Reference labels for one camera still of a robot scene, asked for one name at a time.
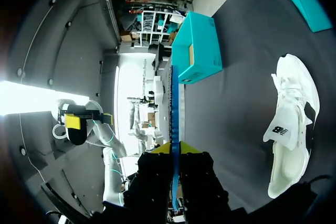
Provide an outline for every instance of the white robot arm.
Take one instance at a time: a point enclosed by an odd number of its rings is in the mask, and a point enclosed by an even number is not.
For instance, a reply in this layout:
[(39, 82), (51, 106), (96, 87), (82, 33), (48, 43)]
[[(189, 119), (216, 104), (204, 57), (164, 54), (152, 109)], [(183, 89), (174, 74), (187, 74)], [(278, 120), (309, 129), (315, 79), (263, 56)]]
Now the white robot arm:
[[(71, 131), (72, 129), (69, 128), (70, 123), (69, 125), (67, 125), (67, 118), (66, 118), (66, 116), (68, 115), (74, 116), (73, 114), (71, 114), (72, 111), (69, 109), (70, 105), (76, 105), (76, 103), (72, 100), (59, 100), (57, 104), (57, 110), (51, 112), (54, 119), (58, 122), (58, 124), (55, 125), (55, 127), (53, 128), (52, 134), (57, 139), (67, 138), (73, 142), (74, 137)], [(85, 105), (85, 110), (95, 111), (96, 114), (99, 111), (99, 114), (103, 116), (103, 109), (100, 106), (100, 104), (96, 101), (92, 100), (89, 101)], [(79, 117), (84, 118), (85, 113), (80, 114)], [(104, 178), (103, 201), (108, 201), (116, 205), (123, 205), (123, 195), (121, 193), (121, 184), (122, 184), (121, 180), (125, 180), (125, 177), (122, 175), (120, 166), (118, 164), (118, 159), (127, 156), (126, 149), (124, 145), (117, 139), (109, 124), (104, 123), (100, 120), (93, 120), (93, 119), (85, 119), (85, 121), (86, 121), (86, 135), (84, 141), (89, 144), (104, 147), (103, 159), (105, 164), (105, 173), (104, 173), (105, 178)], [(64, 136), (58, 136), (55, 133), (55, 129), (57, 127), (60, 127), (61, 125), (64, 126), (66, 129), (66, 135)]]

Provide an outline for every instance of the teal box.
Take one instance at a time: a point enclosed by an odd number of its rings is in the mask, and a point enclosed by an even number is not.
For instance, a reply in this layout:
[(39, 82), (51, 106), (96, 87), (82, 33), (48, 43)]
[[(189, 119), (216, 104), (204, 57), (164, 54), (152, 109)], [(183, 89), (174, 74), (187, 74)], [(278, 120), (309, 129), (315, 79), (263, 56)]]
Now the teal box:
[(317, 31), (332, 28), (332, 24), (317, 0), (292, 0), (304, 19), (310, 30)]
[(213, 18), (189, 12), (172, 45), (172, 65), (179, 83), (191, 84), (222, 71), (222, 58)]

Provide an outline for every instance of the bright window light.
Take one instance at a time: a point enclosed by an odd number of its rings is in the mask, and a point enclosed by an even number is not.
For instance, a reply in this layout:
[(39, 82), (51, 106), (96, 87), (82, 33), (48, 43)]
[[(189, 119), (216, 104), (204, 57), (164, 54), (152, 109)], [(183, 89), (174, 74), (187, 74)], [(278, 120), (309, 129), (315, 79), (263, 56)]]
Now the bright window light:
[(115, 136), (119, 139), (119, 129), (118, 129), (118, 83), (119, 83), (119, 67), (115, 69), (115, 79), (114, 79), (114, 99), (113, 99), (113, 114), (114, 114), (114, 131)]
[(0, 82), (0, 115), (50, 111), (57, 106), (58, 99), (71, 99), (78, 105), (85, 105), (89, 97), (22, 85), (14, 82)]

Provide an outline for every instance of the white wall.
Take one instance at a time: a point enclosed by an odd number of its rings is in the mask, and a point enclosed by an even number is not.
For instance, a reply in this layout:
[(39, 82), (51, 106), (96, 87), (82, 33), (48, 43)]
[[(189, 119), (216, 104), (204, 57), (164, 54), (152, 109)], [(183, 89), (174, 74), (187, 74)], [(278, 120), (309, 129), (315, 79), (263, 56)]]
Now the white wall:
[[(119, 61), (119, 81), (118, 81), (118, 131), (119, 139), (125, 145), (128, 155), (138, 153), (138, 140), (135, 136), (129, 136), (130, 120), (129, 120), (129, 102), (127, 97), (143, 98), (143, 73), (144, 61), (146, 60), (146, 84), (145, 96), (150, 90), (153, 90), (152, 80), (154, 78), (154, 70), (152, 62), (155, 59), (154, 54), (149, 53), (124, 53), (120, 54)], [(140, 107), (140, 118), (146, 120), (145, 115), (152, 112), (152, 109), (146, 105)]]

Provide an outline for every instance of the gray table surface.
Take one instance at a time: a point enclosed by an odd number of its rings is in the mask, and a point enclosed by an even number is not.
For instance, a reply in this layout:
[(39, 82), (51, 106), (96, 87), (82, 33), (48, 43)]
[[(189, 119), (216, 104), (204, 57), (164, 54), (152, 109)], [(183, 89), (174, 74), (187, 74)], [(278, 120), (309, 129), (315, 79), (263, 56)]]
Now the gray table surface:
[[(228, 0), (214, 15), (224, 70), (185, 89), (185, 141), (214, 159), (235, 209), (269, 202), (272, 143), (262, 141), (274, 116), (281, 55), (298, 56), (320, 97), (310, 162), (301, 181), (332, 174), (336, 159), (336, 37), (312, 33), (291, 0)], [(316, 182), (321, 192), (328, 181)]]

